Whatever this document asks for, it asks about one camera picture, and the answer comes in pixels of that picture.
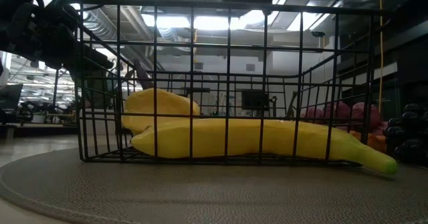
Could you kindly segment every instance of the yellow squash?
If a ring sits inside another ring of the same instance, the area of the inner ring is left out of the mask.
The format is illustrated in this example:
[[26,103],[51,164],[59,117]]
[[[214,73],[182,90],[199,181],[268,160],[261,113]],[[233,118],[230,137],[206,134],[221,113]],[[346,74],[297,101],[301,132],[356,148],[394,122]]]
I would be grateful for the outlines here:
[[[156,91],[156,96],[158,114],[190,114],[190,99],[160,89]],[[153,114],[154,89],[150,88],[129,95],[124,110],[125,113]],[[201,109],[195,102],[193,102],[193,114],[201,114]],[[158,124],[179,119],[183,118],[158,117]],[[134,134],[139,134],[153,126],[153,122],[152,116],[122,117],[124,127],[130,129]]]
[[[158,156],[189,157],[189,119],[164,122],[158,126]],[[263,153],[292,155],[295,122],[265,120]],[[298,129],[297,155],[324,159],[328,127],[301,122]],[[258,153],[260,120],[229,120],[228,155]],[[154,131],[149,128],[131,140],[132,145],[154,155]],[[223,156],[225,146],[224,119],[193,121],[193,157]],[[333,128],[330,160],[349,160],[382,173],[397,171],[395,160],[362,144],[351,134]]]

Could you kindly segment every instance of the gray carpet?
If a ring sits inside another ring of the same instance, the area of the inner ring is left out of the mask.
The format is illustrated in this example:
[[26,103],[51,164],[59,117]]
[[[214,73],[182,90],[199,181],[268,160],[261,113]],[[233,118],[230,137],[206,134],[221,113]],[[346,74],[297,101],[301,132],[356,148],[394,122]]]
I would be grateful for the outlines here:
[[0,169],[0,196],[74,223],[422,223],[428,171],[82,163],[77,150]]

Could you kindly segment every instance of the floor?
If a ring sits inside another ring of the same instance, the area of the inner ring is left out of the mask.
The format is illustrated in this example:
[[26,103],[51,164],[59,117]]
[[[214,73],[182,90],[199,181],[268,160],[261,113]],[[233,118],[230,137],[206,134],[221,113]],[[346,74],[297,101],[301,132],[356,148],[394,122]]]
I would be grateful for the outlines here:
[[[76,148],[77,136],[31,137],[0,139],[0,166],[35,154]],[[0,223],[66,224],[66,222],[26,211],[0,199]]]

